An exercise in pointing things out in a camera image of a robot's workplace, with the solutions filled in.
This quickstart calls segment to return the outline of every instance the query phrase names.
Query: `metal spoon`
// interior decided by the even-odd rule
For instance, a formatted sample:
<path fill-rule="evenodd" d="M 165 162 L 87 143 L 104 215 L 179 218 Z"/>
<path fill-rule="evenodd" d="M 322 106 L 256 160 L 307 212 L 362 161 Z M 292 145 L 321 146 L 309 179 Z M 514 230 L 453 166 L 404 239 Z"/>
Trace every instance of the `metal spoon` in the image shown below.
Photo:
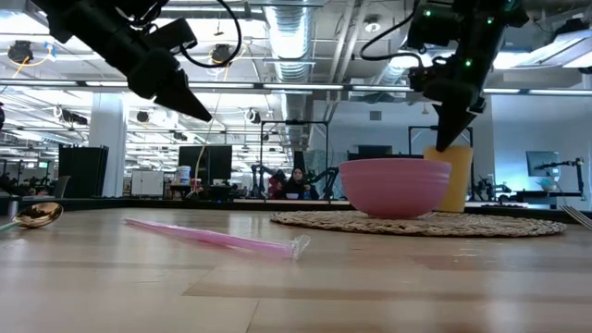
<path fill-rule="evenodd" d="M 12 218 L 12 222 L 0 226 L 0 232 L 14 227 L 40 228 L 56 222 L 64 213 L 59 203 L 37 203 L 27 207 Z"/>

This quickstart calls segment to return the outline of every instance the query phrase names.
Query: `white column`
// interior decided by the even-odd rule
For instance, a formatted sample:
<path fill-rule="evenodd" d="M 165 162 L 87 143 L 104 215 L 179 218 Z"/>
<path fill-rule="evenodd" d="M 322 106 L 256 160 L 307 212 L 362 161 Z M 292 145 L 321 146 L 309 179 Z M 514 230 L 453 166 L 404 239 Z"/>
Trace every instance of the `white column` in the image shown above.
<path fill-rule="evenodd" d="M 92 96 L 89 146 L 109 147 L 103 196 L 120 197 L 126 164 L 128 109 L 120 93 L 94 93 Z"/>
<path fill-rule="evenodd" d="M 495 151 L 493 145 L 493 105 L 491 96 L 486 96 L 487 107 L 482 115 L 470 125 L 473 127 L 475 182 L 479 176 L 487 178 L 495 174 Z"/>

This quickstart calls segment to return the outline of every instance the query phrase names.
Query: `fork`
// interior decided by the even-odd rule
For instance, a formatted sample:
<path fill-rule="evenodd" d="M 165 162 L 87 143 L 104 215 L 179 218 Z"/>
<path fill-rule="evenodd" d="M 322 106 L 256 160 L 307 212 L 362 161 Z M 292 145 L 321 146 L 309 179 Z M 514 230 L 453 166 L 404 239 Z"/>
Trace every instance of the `fork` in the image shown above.
<path fill-rule="evenodd" d="M 569 205 L 560 206 L 560 208 L 569 216 L 573 217 L 574 220 L 580 222 L 584 227 L 592 230 L 592 220 L 589 219 L 588 216 L 585 216 L 582 212 Z"/>

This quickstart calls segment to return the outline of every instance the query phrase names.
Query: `ventilation duct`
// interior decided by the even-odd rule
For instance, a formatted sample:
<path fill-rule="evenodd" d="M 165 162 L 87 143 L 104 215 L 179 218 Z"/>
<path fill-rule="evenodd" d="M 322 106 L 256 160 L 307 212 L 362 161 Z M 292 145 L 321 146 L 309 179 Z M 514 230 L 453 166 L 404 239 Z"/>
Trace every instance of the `ventilation duct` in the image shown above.
<path fill-rule="evenodd" d="M 304 6 L 269 6 L 265 15 L 269 22 L 269 39 L 274 57 L 285 60 L 298 60 L 310 53 L 312 9 Z M 283 83 L 307 82 L 311 68 L 309 64 L 277 62 L 275 65 L 277 80 Z M 281 96 L 282 116 L 284 120 L 310 120 L 306 118 L 306 95 L 284 93 Z M 302 150 L 299 131 L 295 135 L 287 127 L 287 140 L 296 150 Z"/>

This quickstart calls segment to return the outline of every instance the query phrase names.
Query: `metal utensil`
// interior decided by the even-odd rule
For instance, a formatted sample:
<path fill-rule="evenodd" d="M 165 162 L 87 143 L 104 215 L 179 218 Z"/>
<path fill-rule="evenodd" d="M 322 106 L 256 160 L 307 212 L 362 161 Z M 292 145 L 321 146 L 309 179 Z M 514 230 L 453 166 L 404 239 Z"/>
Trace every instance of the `metal utensil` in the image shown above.
<path fill-rule="evenodd" d="M 40 228 L 56 222 L 64 213 L 59 203 L 37 203 L 16 214 L 10 223 L 0 226 L 0 232 L 21 228 Z"/>
<path fill-rule="evenodd" d="M 592 220 L 588 216 L 585 216 L 582 212 L 569 205 L 560 206 L 560 208 L 584 227 L 592 230 Z"/>

